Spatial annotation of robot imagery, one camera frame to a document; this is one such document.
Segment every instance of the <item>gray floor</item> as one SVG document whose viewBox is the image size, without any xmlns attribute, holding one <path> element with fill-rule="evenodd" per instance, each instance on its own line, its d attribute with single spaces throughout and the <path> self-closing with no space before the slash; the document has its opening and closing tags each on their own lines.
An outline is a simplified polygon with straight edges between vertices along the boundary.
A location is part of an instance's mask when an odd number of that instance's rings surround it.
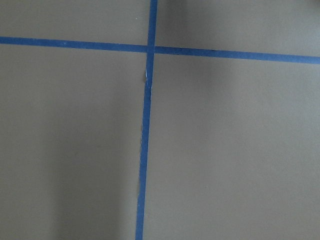
<svg viewBox="0 0 320 240">
<path fill-rule="evenodd" d="M 319 75 L 157 55 L 144 239 L 319 239 Z"/>
<path fill-rule="evenodd" d="M 149 0 L 5 0 L 0 36 L 146 45 Z M 320 56 L 318 0 L 159 0 L 156 45 Z M 0 239 L 135 239 L 146 54 L 0 45 Z M 320 239 L 320 65 L 155 55 L 144 240 Z"/>
<path fill-rule="evenodd" d="M 0 239 L 133 239 L 145 55 L 0 52 Z"/>
<path fill-rule="evenodd" d="M 318 0 L 160 0 L 156 45 L 320 56 Z"/>
</svg>

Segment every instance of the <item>horizontal blue tape strip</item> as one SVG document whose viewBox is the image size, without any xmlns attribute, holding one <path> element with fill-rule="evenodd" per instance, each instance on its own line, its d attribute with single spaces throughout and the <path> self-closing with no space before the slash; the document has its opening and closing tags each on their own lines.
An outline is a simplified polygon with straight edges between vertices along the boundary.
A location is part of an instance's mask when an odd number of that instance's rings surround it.
<svg viewBox="0 0 320 240">
<path fill-rule="evenodd" d="M 110 51 L 136 52 L 136 53 L 147 52 L 147 46 L 145 45 L 90 42 L 90 41 L 69 41 L 69 40 L 39 39 L 39 38 L 25 38 L 25 37 L 7 37 L 7 36 L 0 36 L 0 44 L 72 48 L 72 49 L 110 50 Z"/>
<path fill-rule="evenodd" d="M 228 59 L 249 59 L 249 60 L 263 60 L 263 61 L 289 62 L 289 63 L 320 64 L 320 57 L 317 57 L 317 56 L 286 55 L 286 54 L 273 54 L 273 53 L 260 53 L 260 52 L 208 50 L 208 49 L 197 49 L 197 48 L 156 46 L 155 53 L 214 57 L 214 58 L 228 58 Z"/>
</svg>

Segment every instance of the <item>blue tape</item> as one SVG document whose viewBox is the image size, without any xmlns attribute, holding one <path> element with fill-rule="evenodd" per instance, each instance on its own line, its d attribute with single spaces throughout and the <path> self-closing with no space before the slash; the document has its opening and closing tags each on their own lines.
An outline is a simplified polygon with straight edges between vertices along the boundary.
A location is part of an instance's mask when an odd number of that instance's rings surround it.
<svg viewBox="0 0 320 240">
<path fill-rule="evenodd" d="M 25 38 L 25 37 L 7 37 L 7 36 L 0 36 L 0 44 L 58 47 L 58 48 L 72 48 L 72 49 L 110 50 L 110 51 L 136 52 L 136 53 L 147 52 L 147 46 L 144 46 L 144 45 L 90 42 L 90 41 L 68 41 L 68 40 L 54 40 L 54 39 Z"/>
<path fill-rule="evenodd" d="M 135 240 L 143 240 L 146 181 L 148 164 L 148 143 L 149 126 L 151 111 L 152 80 L 154 71 L 155 42 L 156 42 L 156 23 L 157 23 L 158 0 L 150 0 L 148 45 L 146 52 L 146 82 L 144 86 L 143 116 L 142 116 L 142 135 L 141 135 L 141 155 L 139 170 L 139 196 L 136 211 Z"/>
<path fill-rule="evenodd" d="M 197 49 L 197 48 L 156 46 L 155 53 L 214 57 L 214 58 L 228 58 L 228 59 L 249 59 L 249 60 L 263 60 L 263 61 L 303 63 L 303 64 L 320 64 L 320 57 L 317 57 L 317 56 L 286 55 L 286 54 L 273 54 L 273 53 L 260 53 L 260 52 L 208 50 L 208 49 Z"/>
<path fill-rule="evenodd" d="M 153 22 L 150 22 L 149 28 L 150 26 L 156 26 L 156 18 L 150 19 L 150 21 L 153 21 Z M 70 41 L 70 40 L 7 37 L 7 36 L 0 36 L 0 44 L 71 48 L 71 49 L 109 50 L 109 51 L 121 51 L 121 52 L 147 53 L 149 55 L 169 54 L 169 55 L 200 56 L 200 57 L 213 57 L 213 58 L 249 59 L 249 60 L 262 60 L 262 61 L 274 61 L 274 62 L 303 63 L 303 64 L 320 64 L 320 57 L 317 57 L 317 56 L 245 52 L 245 51 L 210 50 L 210 49 L 181 48 L 181 47 L 168 47 L 168 46 L 155 47 L 156 32 L 155 31 L 150 32 L 150 29 L 149 29 L 149 34 L 150 34 L 149 35 L 150 37 L 148 37 L 147 46 L 134 45 L 134 44 L 107 43 L 107 42 Z"/>
</svg>

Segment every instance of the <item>vertical blue tape strip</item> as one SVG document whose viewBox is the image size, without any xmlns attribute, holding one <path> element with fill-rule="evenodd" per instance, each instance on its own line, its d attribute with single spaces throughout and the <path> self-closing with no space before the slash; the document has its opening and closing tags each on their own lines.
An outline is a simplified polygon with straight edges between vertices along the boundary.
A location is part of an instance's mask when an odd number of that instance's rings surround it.
<svg viewBox="0 0 320 240">
<path fill-rule="evenodd" d="M 141 155 L 139 171 L 139 196 L 137 201 L 135 240 L 143 240 L 145 198 L 148 163 L 148 143 L 151 111 L 151 91 L 154 71 L 155 42 L 156 42 L 156 22 L 157 22 L 158 0 L 150 0 L 148 45 L 146 51 L 146 82 L 144 86 L 143 116 L 142 116 L 142 136 Z"/>
</svg>

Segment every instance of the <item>gray surface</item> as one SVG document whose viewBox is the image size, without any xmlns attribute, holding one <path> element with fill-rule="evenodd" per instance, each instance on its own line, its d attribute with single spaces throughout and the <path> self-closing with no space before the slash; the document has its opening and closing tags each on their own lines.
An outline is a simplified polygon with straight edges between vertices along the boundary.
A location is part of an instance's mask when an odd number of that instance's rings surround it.
<svg viewBox="0 0 320 240">
<path fill-rule="evenodd" d="M 2 0 L 0 36 L 147 44 L 148 0 Z"/>
<path fill-rule="evenodd" d="M 320 56 L 319 0 L 160 0 L 156 45 Z"/>
<path fill-rule="evenodd" d="M 156 55 L 144 239 L 320 239 L 319 75 Z"/>
<path fill-rule="evenodd" d="M 0 239 L 134 239 L 145 54 L 0 52 Z"/>
</svg>

